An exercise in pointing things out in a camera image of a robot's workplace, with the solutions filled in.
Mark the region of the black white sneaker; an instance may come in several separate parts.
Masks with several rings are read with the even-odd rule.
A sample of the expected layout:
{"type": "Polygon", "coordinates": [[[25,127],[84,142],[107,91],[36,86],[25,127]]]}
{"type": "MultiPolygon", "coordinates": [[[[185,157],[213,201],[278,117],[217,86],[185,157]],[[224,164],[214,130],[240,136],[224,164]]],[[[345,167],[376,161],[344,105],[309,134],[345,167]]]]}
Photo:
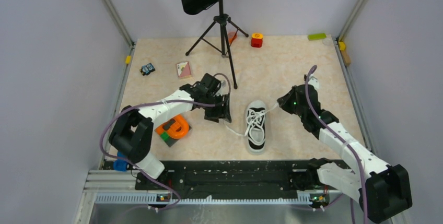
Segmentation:
{"type": "Polygon", "coordinates": [[[267,115],[277,106],[278,104],[275,103],[268,108],[262,100],[252,101],[245,110],[244,120],[246,129],[243,133],[236,132],[227,124],[225,124],[225,127],[233,134],[246,138],[246,147],[249,153],[252,155],[260,155],[264,152],[266,146],[267,115]]]}

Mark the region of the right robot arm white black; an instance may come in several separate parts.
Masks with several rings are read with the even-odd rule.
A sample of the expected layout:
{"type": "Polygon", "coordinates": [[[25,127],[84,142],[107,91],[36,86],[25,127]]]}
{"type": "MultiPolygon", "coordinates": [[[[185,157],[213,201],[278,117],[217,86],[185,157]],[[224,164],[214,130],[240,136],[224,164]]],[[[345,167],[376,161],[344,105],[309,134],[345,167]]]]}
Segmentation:
{"type": "Polygon", "coordinates": [[[357,202],[366,219],[374,223],[412,207],[406,168],[388,164],[354,138],[333,113],[321,107],[313,85],[293,86],[277,103],[285,112],[297,115],[304,129],[348,166],[342,169],[326,158],[312,159],[306,174],[310,187],[321,188],[325,184],[340,190],[357,202]]]}

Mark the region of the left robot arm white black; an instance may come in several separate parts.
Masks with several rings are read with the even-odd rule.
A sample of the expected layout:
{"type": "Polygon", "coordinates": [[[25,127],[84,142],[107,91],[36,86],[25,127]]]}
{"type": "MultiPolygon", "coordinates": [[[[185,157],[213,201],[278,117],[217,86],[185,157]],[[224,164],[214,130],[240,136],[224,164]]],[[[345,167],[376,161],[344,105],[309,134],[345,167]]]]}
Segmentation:
{"type": "Polygon", "coordinates": [[[165,166],[151,151],[155,129],[177,115],[199,108],[204,109],[206,120],[231,122],[230,92],[220,93],[221,84],[216,75],[206,73],[200,81],[182,85],[161,100],[125,107],[104,130],[109,134],[108,143],[123,154],[123,160],[144,172],[153,188],[165,187],[165,166]]]}

